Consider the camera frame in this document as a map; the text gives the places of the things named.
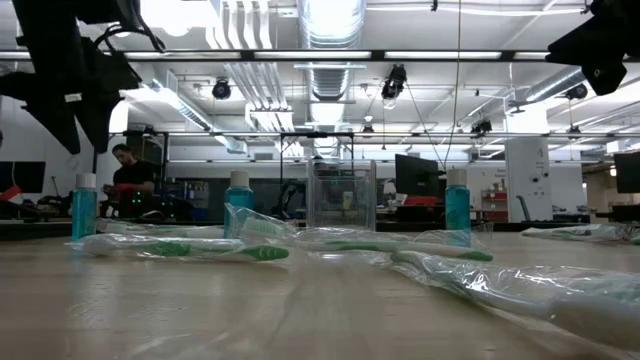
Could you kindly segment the black overhead frame bar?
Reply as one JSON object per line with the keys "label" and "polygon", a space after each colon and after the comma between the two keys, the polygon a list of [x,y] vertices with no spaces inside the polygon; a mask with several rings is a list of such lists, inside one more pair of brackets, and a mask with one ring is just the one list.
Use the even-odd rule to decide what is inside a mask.
{"label": "black overhead frame bar", "polygon": [[[124,56],[126,57],[128,62],[132,62],[132,63],[154,63],[154,62],[223,62],[223,63],[229,63],[229,62],[396,62],[396,63],[406,63],[406,62],[470,62],[470,63],[511,63],[511,62],[525,62],[525,63],[544,63],[546,60],[544,61],[522,61],[522,60],[515,60],[514,59],[514,54],[516,52],[534,52],[534,51],[521,51],[521,50],[502,50],[502,51],[494,51],[494,52],[500,52],[501,56],[499,59],[494,59],[494,60],[461,60],[461,59],[457,59],[457,60],[427,60],[427,59],[400,59],[400,60],[394,60],[394,59],[385,59],[384,58],[384,54],[387,51],[384,50],[311,50],[311,51],[370,51],[371,52],[371,57],[369,59],[352,59],[352,60],[346,60],[346,61],[331,61],[331,60],[319,60],[319,61],[310,61],[310,60],[259,60],[259,59],[255,59],[254,58],[254,53],[256,51],[301,51],[301,50],[296,50],[296,49],[286,49],[286,50],[265,50],[265,49],[245,49],[245,50],[167,50],[165,52],[173,52],[173,51],[177,51],[177,52],[186,52],[186,51],[195,51],[195,52],[206,52],[206,51],[218,51],[218,52],[239,52],[241,54],[241,58],[237,59],[237,60],[226,60],[226,61],[222,61],[222,60],[196,60],[196,61],[186,61],[186,60],[177,60],[177,61],[135,61],[135,60],[130,60],[127,58],[127,56],[125,55],[126,52],[141,52],[138,50],[135,51],[124,51]],[[424,51],[424,50],[391,50],[391,51]]]}

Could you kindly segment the white building column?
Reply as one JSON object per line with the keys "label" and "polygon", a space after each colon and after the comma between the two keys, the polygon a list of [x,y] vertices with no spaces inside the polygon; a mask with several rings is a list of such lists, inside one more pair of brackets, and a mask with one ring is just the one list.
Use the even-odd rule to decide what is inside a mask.
{"label": "white building column", "polygon": [[508,215],[512,223],[552,220],[547,109],[531,104],[505,118]]}

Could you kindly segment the person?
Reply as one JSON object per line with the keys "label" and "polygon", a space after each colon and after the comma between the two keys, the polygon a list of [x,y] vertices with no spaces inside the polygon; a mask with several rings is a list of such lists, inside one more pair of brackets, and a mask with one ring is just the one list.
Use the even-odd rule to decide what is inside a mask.
{"label": "person", "polygon": [[119,218],[139,217],[152,207],[154,169],[149,163],[137,159],[125,144],[115,145],[112,154],[120,168],[113,174],[112,183],[103,186],[103,193]]}

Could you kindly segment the black computer monitor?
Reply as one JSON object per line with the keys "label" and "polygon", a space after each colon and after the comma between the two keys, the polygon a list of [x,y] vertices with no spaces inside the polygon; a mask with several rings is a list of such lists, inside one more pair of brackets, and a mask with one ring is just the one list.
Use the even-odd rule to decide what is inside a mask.
{"label": "black computer monitor", "polygon": [[439,169],[436,161],[396,154],[395,176],[398,193],[409,196],[439,194]]}
{"label": "black computer monitor", "polygon": [[22,193],[41,193],[44,187],[45,162],[0,161],[0,193],[17,185]]}
{"label": "black computer monitor", "polygon": [[640,193],[640,151],[616,153],[614,166],[619,193]]}

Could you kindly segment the clear acrylic container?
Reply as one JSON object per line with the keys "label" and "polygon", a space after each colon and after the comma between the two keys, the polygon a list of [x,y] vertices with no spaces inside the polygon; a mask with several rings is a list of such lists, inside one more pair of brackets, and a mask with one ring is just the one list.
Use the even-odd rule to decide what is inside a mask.
{"label": "clear acrylic container", "polygon": [[308,227],[375,230],[374,161],[312,159],[307,164],[306,191]]}

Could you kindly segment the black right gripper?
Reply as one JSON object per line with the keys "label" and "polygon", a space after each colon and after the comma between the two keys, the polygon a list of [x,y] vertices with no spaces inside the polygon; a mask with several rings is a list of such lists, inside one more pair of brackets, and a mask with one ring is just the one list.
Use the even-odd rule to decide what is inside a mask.
{"label": "black right gripper", "polygon": [[549,63],[585,66],[597,95],[615,92],[627,74],[625,56],[640,53],[640,0],[593,0],[593,17],[547,47]]}

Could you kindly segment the black aluminium table frame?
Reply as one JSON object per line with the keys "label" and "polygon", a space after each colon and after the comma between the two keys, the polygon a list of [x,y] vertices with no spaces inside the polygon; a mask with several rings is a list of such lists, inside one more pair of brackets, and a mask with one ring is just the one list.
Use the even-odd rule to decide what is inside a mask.
{"label": "black aluminium table frame", "polygon": [[[531,227],[541,229],[554,229],[569,226],[579,226],[579,223],[472,223],[473,228],[480,227],[481,229],[492,229],[494,232],[520,232]],[[428,230],[444,229],[445,224],[440,222],[381,221],[376,223],[377,232],[420,233]],[[71,230],[72,227],[70,222],[0,223],[0,241],[69,237],[71,235]]]}

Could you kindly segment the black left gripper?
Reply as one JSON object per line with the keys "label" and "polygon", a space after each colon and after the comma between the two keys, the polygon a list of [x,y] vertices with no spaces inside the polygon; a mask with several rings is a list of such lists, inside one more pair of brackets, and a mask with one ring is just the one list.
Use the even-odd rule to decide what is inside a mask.
{"label": "black left gripper", "polygon": [[[109,125],[121,90],[139,88],[140,76],[123,52],[104,54],[90,39],[82,39],[86,73],[80,92],[79,0],[12,0],[20,25],[16,42],[26,47],[33,73],[0,75],[0,95],[22,101],[35,118],[70,153],[81,145],[75,116],[98,153],[107,151]],[[60,93],[79,93],[75,116]]]}

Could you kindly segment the blue mouthwash bottle white cap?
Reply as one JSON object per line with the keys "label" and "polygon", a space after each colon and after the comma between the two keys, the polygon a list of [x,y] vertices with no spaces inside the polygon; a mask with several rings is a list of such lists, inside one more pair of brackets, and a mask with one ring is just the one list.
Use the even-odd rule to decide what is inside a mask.
{"label": "blue mouthwash bottle white cap", "polygon": [[78,174],[72,198],[73,242],[80,242],[84,237],[96,233],[97,209],[96,175]]}
{"label": "blue mouthwash bottle white cap", "polygon": [[230,173],[230,185],[224,194],[224,237],[232,237],[232,211],[234,208],[254,209],[254,192],[250,188],[249,173],[244,170],[233,170]]}
{"label": "blue mouthwash bottle white cap", "polygon": [[470,191],[465,169],[450,169],[447,172],[445,222],[446,229],[452,235],[452,245],[471,246]]}

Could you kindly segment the silver round ventilation duct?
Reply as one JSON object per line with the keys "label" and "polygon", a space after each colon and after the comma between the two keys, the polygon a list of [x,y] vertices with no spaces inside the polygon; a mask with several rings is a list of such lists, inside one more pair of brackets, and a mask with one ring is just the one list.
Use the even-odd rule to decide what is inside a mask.
{"label": "silver round ventilation duct", "polygon": [[[352,50],[359,46],[366,0],[297,0],[297,9],[304,48]],[[322,101],[339,101],[350,78],[350,70],[307,71],[311,93]]]}

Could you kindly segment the red shelf rack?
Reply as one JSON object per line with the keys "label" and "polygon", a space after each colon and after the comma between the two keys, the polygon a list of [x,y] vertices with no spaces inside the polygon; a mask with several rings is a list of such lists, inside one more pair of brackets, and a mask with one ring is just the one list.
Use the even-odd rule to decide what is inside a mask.
{"label": "red shelf rack", "polygon": [[508,221],[508,198],[506,191],[482,190],[482,219],[488,222],[505,223]]}

